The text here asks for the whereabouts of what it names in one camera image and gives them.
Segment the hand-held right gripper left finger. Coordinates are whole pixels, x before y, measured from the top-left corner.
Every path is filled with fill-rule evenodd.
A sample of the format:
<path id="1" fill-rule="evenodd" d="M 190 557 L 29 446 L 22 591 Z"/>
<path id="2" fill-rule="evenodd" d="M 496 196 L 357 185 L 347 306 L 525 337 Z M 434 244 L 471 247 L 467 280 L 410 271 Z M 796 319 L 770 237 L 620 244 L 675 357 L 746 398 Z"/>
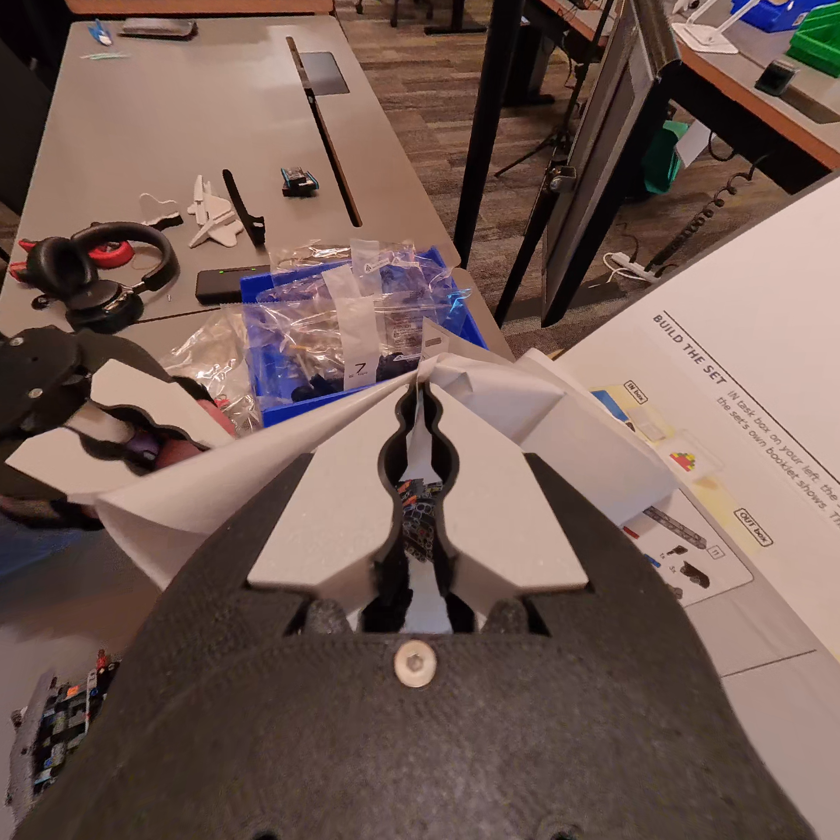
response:
<path id="1" fill-rule="evenodd" d="M 398 488 L 416 410 L 416 386 L 403 385 L 314 450 L 251 587 L 334 601 L 370 632 L 402 628 L 413 592 Z"/>

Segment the white power strip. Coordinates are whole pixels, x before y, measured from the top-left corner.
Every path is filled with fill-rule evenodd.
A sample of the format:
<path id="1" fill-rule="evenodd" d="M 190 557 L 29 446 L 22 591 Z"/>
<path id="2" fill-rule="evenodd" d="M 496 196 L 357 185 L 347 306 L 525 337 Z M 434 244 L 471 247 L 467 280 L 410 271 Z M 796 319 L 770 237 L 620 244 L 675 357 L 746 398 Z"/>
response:
<path id="1" fill-rule="evenodd" d="M 645 269 L 634 258 L 621 251 L 604 254 L 602 261 L 604 266 L 611 271 L 612 275 L 618 275 L 627 279 L 637 279 L 648 285 L 657 284 L 661 280 L 661 277 L 657 277 L 655 272 Z"/>

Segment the white foam piece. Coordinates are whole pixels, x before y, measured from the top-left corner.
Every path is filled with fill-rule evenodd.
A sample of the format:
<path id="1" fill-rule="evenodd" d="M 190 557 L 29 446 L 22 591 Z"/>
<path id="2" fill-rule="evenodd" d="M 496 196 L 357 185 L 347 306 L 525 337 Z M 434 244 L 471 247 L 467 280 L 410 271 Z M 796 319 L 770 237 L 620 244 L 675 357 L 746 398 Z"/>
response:
<path id="1" fill-rule="evenodd" d="M 139 196 L 141 222 L 147 227 L 160 232 L 184 224 L 178 203 L 174 200 L 162 201 L 150 193 Z"/>

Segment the black desk leg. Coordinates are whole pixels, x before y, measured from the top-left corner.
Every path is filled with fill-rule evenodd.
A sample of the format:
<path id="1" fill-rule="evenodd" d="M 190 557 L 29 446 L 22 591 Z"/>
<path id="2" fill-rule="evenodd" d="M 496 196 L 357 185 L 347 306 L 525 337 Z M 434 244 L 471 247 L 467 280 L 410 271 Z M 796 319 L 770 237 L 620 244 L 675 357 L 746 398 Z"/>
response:
<path id="1" fill-rule="evenodd" d="M 523 6 L 523 1 L 492 4 L 453 236 L 464 269 L 474 241 Z"/>

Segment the dark phone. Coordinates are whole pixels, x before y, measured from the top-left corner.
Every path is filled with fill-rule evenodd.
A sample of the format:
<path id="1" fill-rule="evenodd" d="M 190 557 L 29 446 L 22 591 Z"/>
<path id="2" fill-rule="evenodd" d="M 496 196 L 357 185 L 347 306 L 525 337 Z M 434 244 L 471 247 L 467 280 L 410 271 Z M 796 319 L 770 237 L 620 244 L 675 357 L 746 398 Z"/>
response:
<path id="1" fill-rule="evenodd" d="M 128 17 L 120 27 L 124 38 L 190 40 L 197 35 L 197 23 L 177 17 Z"/>

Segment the black tripod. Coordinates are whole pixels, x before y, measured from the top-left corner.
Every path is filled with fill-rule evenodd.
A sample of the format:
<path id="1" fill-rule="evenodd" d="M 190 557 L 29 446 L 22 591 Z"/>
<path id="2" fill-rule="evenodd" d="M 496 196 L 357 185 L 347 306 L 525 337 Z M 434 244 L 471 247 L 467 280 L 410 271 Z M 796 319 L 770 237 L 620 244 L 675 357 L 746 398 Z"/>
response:
<path id="1" fill-rule="evenodd" d="M 499 170 L 493 172 L 494 178 L 501 177 L 514 167 L 531 159 L 534 155 L 546 149 L 551 149 L 553 152 L 560 151 L 562 154 L 568 154 L 573 141 L 572 122 L 574 119 L 581 117 L 587 102 L 587 100 L 581 99 L 581 92 L 589 74 L 590 66 L 591 65 L 588 63 L 581 63 L 580 65 L 576 65 L 574 67 L 574 87 L 572 89 L 571 97 L 567 102 L 566 110 L 560 124 L 531 150 L 518 157 L 515 161 L 512 161 L 511 163 L 502 166 Z"/>

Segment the green storage bin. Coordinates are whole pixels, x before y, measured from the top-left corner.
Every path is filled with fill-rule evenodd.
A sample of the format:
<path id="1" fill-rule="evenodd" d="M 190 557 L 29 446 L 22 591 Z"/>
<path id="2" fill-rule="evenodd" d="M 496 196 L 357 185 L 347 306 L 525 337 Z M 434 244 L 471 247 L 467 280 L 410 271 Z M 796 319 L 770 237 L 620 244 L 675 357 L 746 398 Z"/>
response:
<path id="1" fill-rule="evenodd" d="M 669 191 L 681 166 L 676 146 L 688 129 L 687 123 L 666 120 L 655 133 L 641 164 L 647 194 L 664 195 Z"/>
<path id="2" fill-rule="evenodd" d="M 785 55 L 839 77 L 839 2 L 814 7 L 796 29 Z"/>

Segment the grey partition panel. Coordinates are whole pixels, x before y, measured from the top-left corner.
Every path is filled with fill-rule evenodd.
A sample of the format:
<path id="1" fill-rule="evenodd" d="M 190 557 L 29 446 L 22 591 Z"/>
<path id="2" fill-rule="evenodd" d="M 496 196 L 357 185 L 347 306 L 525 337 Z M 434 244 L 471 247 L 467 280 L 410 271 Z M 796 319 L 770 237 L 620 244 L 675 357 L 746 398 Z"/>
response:
<path id="1" fill-rule="evenodd" d="M 565 187 L 542 235 L 541 325 L 567 312 L 666 118 L 679 48 L 658 1 L 623 4 L 568 156 Z"/>

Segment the white desk stand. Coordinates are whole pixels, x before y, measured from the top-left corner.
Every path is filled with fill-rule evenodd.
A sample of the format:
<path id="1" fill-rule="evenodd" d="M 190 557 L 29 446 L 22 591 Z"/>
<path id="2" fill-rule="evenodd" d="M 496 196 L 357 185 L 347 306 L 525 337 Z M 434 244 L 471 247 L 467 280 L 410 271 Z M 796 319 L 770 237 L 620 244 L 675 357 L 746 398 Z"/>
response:
<path id="1" fill-rule="evenodd" d="M 700 18 L 718 3 L 719 1 L 700 2 L 691 14 L 682 17 L 690 3 L 678 2 L 674 6 L 670 23 L 683 43 L 696 53 L 734 56 L 739 53 L 739 49 L 725 36 L 725 32 L 747 12 L 758 6 L 760 1 L 745 2 L 717 27 L 702 24 Z"/>

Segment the black headphones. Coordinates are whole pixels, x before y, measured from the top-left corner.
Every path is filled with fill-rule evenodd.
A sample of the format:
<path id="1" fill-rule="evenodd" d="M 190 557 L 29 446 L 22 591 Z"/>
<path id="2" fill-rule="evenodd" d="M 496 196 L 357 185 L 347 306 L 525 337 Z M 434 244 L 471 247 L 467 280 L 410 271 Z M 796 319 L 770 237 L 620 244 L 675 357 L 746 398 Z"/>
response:
<path id="1" fill-rule="evenodd" d="M 133 287 L 106 278 L 88 257 L 90 249 L 114 241 L 149 245 L 157 252 L 157 263 Z M 180 273 L 170 240 L 135 222 L 95 223 L 68 238 L 23 238 L 18 243 L 26 260 L 10 266 L 13 277 L 39 291 L 42 308 L 60 302 L 75 332 L 114 334 L 126 329 L 144 313 L 142 294 L 161 290 Z"/>

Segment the lego instruction booklet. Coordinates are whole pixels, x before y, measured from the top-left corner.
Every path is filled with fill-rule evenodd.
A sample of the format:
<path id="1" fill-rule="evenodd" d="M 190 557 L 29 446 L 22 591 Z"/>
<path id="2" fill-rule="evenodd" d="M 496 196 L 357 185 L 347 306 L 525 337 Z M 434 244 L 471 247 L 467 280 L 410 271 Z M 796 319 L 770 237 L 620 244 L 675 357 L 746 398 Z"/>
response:
<path id="1" fill-rule="evenodd" d="M 388 393 L 439 385 L 472 413 L 538 456 L 617 527 L 668 498 L 674 472 L 591 394 L 534 351 L 514 364 L 441 353 L 395 384 L 363 389 L 307 415 L 155 471 L 112 490 L 94 508 L 110 537 L 164 589 L 201 542 L 268 486 Z"/>

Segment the partly built lego car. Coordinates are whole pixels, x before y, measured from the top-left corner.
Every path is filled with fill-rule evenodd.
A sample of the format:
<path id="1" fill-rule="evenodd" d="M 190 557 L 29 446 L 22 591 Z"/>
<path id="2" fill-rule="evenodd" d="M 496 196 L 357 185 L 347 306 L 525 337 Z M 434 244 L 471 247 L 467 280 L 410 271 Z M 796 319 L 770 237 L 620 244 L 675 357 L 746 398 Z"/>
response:
<path id="1" fill-rule="evenodd" d="M 15 729 L 9 753 L 6 806 L 20 824 L 52 786 L 101 712 L 122 658 L 98 651 L 95 667 L 76 684 L 50 668 L 37 680 L 24 707 L 11 715 Z"/>

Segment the white toy jet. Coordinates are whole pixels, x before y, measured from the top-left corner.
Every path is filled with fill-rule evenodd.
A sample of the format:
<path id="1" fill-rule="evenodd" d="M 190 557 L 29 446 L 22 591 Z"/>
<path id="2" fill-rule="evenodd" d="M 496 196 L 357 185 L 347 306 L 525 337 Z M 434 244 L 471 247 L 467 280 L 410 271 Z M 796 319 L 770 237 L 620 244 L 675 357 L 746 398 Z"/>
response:
<path id="1" fill-rule="evenodd" d="M 233 202 L 217 195 L 210 181 L 202 175 L 194 181 L 187 213 L 194 217 L 197 225 L 197 232 L 188 244 L 190 249 L 208 240 L 226 248 L 235 247 L 238 235 L 244 230 Z"/>

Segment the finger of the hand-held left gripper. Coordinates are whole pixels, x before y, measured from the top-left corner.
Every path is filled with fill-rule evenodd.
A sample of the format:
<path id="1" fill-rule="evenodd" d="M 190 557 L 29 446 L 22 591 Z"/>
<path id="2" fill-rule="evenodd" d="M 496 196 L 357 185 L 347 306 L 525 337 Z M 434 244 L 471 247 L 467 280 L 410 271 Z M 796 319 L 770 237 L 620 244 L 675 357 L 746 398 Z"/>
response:
<path id="1" fill-rule="evenodd" d="M 230 436 L 176 381 L 145 373 L 118 360 L 91 376 L 91 402 L 114 417 L 138 417 L 152 432 L 189 441 L 200 450 L 230 443 Z"/>
<path id="2" fill-rule="evenodd" d="M 91 501 L 155 470 L 167 443 L 211 447 L 210 423 L 67 423 L 27 438 L 5 465 L 68 501 Z"/>

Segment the pile of clear parts bags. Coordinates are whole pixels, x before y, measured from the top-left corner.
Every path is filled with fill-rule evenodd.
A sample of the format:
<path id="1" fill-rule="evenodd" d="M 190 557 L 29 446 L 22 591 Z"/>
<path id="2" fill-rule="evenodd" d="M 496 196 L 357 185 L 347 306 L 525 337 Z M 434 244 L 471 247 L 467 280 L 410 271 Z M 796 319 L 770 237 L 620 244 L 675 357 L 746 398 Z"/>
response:
<path id="1" fill-rule="evenodd" d="M 244 436 L 416 369 L 429 323 L 485 349 L 436 248 L 353 239 L 313 243 L 270 269 L 230 277 L 241 301 L 225 303 L 162 359 L 202 385 Z"/>

